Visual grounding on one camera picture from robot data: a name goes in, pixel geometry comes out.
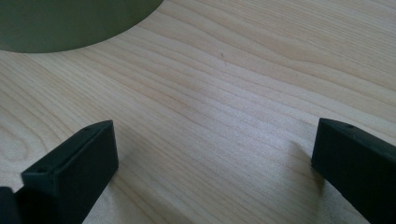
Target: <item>green circular base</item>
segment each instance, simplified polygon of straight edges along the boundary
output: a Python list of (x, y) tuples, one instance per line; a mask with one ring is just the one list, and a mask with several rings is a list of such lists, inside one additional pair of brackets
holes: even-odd
[(0, 49), (48, 53), (86, 47), (133, 27), (163, 0), (0, 0)]

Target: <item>black plastic piece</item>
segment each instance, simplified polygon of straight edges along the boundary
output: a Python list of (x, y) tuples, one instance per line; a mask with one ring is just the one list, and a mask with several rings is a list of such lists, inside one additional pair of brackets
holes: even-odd
[(352, 125), (320, 119), (312, 166), (370, 223), (396, 223), (395, 146)]
[(24, 187), (0, 207), (16, 201), (23, 224), (82, 223), (118, 167), (113, 122), (93, 124), (26, 169)]
[(0, 187), (0, 224), (21, 224), (17, 202), (11, 188)]

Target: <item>olive green object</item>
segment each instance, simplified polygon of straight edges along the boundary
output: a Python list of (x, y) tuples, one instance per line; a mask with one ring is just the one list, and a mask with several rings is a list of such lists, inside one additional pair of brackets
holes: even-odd
[(163, 0), (0, 0), (0, 49), (46, 53), (118, 35)]

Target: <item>wood grain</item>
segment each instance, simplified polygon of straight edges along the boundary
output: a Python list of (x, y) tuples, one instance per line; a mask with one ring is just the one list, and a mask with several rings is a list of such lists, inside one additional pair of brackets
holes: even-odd
[(113, 119), (84, 223), (367, 223), (310, 167), (318, 118), (396, 145), (396, 4), (165, 0), (84, 49), (0, 52), (0, 184)]

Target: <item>wooden table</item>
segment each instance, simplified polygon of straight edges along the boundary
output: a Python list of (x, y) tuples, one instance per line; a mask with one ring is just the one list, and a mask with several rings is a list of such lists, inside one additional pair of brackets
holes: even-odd
[(165, 0), (67, 52), (0, 52), (0, 185), (115, 122), (84, 223), (367, 223), (310, 167), (318, 118), (396, 145), (392, 0)]

